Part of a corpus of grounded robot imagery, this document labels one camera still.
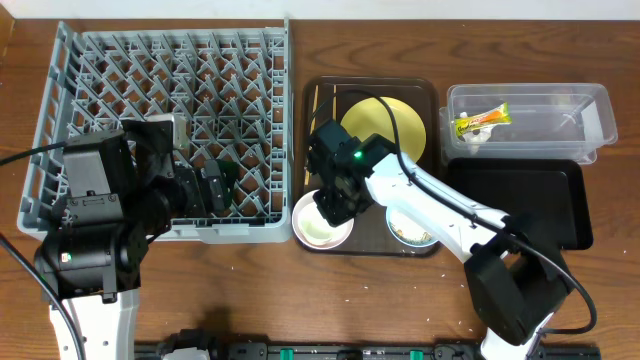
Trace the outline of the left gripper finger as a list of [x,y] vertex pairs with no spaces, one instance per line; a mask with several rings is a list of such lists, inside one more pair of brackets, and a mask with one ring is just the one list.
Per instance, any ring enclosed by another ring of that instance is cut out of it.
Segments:
[[233,188],[239,176],[239,165],[233,161],[210,159],[204,164],[203,177],[209,182]]
[[204,179],[202,198],[206,210],[226,210],[231,206],[231,194],[222,175]]

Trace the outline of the light blue bowl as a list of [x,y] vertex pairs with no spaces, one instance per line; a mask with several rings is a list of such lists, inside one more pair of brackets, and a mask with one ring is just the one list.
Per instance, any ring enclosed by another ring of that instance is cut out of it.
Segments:
[[428,231],[399,211],[387,208],[385,216],[391,234],[407,246],[425,248],[438,242]]

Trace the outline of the white tissue paper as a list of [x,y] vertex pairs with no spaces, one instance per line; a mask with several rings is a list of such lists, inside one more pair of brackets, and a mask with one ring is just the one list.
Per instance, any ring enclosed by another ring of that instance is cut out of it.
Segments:
[[461,140],[471,145],[471,152],[476,153],[479,149],[479,145],[486,143],[492,136],[492,131],[495,126],[490,126],[481,130],[475,130],[471,133],[467,133],[463,136],[458,136]]

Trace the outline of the green snack wrapper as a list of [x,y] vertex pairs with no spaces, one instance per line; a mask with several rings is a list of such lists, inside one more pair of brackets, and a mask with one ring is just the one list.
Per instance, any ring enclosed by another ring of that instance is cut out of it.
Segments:
[[457,136],[463,136],[475,130],[481,130],[490,126],[509,125],[511,123],[512,118],[509,113],[509,104],[503,103],[481,114],[457,118],[455,120],[455,132]]

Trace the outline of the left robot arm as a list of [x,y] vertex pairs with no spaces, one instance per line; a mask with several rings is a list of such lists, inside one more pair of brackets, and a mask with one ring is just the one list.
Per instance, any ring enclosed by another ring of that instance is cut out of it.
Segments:
[[62,144],[68,225],[36,250],[38,278],[63,359],[130,359],[141,263],[176,218],[226,212],[239,175],[233,161],[177,168],[173,137],[101,131]]

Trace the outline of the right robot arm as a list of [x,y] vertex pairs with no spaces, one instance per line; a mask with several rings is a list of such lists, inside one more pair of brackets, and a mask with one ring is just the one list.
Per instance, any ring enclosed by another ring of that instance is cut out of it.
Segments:
[[313,198],[330,225],[378,204],[407,216],[457,257],[474,309],[488,328],[482,358],[534,354],[573,279],[517,233],[507,213],[460,194],[383,136],[360,141],[333,120],[310,134],[307,161],[322,181]]

